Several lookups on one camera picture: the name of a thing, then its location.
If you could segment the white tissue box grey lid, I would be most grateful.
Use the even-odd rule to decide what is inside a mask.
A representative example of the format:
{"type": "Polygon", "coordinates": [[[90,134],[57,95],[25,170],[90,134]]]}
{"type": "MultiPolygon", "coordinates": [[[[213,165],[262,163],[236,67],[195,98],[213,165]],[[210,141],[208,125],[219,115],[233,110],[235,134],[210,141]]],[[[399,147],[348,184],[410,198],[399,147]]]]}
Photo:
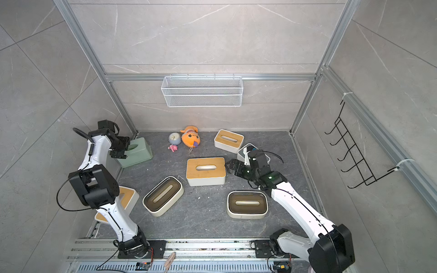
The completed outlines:
{"type": "Polygon", "coordinates": [[[239,160],[241,162],[244,162],[244,164],[246,166],[249,166],[250,165],[250,160],[249,160],[249,157],[248,157],[248,153],[250,151],[252,151],[252,150],[257,150],[257,149],[258,148],[255,145],[251,144],[251,143],[248,143],[245,146],[242,146],[242,148],[239,149],[239,151],[237,152],[237,160],[239,160]]]}

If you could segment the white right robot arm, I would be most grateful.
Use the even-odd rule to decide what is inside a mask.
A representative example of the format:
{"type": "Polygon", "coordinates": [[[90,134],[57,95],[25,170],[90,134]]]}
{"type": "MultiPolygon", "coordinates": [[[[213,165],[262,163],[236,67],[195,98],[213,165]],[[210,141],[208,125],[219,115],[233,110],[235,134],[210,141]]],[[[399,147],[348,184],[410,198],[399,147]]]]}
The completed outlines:
{"type": "Polygon", "coordinates": [[[231,159],[225,169],[255,185],[281,205],[306,233],[300,237],[280,229],[269,238],[273,257],[294,255],[309,262],[315,273],[342,273],[356,261],[351,231],[321,215],[293,188],[288,179],[272,170],[266,151],[251,150],[242,162],[231,159]]]}

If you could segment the large bamboo lid tissue box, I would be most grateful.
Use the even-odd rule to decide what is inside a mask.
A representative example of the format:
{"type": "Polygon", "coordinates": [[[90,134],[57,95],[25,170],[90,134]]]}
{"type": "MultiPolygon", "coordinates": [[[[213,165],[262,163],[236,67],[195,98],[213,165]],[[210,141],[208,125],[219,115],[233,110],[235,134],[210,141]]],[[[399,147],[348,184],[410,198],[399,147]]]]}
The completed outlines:
{"type": "Polygon", "coordinates": [[[187,160],[186,179],[191,187],[224,185],[225,178],[223,157],[187,160]]]}

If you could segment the mint green tissue box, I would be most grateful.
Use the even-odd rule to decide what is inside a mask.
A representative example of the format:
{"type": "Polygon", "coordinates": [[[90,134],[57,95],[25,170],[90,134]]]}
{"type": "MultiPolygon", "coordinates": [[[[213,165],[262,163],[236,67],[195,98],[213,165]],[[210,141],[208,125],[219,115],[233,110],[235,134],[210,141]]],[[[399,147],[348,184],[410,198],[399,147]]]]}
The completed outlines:
{"type": "Polygon", "coordinates": [[[130,141],[125,155],[126,159],[117,159],[122,168],[134,166],[152,159],[151,147],[144,138],[137,138],[130,141]]]}

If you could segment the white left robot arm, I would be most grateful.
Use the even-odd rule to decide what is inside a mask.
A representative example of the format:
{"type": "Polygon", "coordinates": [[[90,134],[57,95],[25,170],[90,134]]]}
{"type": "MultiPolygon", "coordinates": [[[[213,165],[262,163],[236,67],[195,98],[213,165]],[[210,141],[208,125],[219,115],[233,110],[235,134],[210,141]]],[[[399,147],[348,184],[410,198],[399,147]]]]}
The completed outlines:
{"type": "Polygon", "coordinates": [[[150,246],[140,227],[122,207],[116,179],[107,170],[107,158],[126,159],[130,138],[119,136],[119,127],[107,119],[98,122],[98,129],[88,133],[73,131],[87,140],[87,150],[79,169],[68,175],[80,202],[87,209],[101,213],[117,234],[114,245],[126,257],[143,258],[150,246]]]}

